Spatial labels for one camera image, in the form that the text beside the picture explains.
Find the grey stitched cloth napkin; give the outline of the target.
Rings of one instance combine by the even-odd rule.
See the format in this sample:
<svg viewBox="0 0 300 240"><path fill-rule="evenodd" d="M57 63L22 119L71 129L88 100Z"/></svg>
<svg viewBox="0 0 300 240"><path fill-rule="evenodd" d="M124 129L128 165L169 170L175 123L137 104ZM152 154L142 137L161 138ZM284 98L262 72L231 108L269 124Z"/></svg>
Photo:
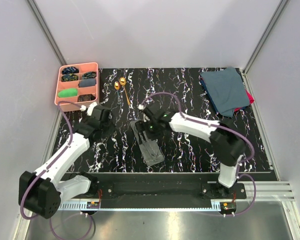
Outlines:
<svg viewBox="0 0 300 240"><path fill-rule="evenodd" d="M165 157L155 140L148 138L142 120L134 120L130 122L130 127L137 140L143 160L148 167L162 163Z"/></svg>

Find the gold spoon teal handle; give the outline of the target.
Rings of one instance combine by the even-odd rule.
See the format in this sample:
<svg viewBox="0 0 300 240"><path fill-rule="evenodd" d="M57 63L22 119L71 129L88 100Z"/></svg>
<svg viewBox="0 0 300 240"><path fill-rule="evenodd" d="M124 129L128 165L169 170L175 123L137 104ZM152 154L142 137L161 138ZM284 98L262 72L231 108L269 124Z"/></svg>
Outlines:
<svg viewBox="0 0 300 240"><path fill-rule="evenodd" d="M116 93L117 93L117 104L120 105L121 104L121 97L120 97L120 88L121 88L121 85L118 81L116 81L114 83L114 88L116 90Z"/></svg>

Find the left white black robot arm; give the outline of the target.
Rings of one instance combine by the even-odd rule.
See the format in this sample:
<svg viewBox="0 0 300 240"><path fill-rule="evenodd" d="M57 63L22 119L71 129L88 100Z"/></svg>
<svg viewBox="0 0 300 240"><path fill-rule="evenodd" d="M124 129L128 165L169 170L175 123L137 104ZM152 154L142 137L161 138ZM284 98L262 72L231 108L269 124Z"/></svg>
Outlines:
<svg viewBox="0 0 300 240"><path fill-rule="evenodd" d="M25 171L19 178L18 204L26 220L25 210L45 219L51 218L63 202L76 196L93 198L99 193L98 179L81 172L69 180L62 180L70 166L96 142L110 136L115 130L111 110L92 103L81 106L86 118L72 127L66 123L69 137L60 149L34 172Z"/></svg>

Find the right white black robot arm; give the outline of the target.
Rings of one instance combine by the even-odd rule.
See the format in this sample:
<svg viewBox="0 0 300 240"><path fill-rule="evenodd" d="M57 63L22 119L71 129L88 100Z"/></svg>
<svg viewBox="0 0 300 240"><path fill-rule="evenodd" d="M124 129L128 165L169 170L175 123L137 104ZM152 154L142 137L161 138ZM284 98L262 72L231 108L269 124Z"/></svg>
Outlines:
<svg viewBox="0 0 300 240"><path fill-rule="evenodd" d="M182 111L163 110L154 104L140 104L138 110L143 119L136 123L136 128L144 140L157 140L169 131L195 136L210 143L220 161L218 195L226 199L234 194L238 165L246 150L245 141L237 132L220 121L193 117Z"/></svg>

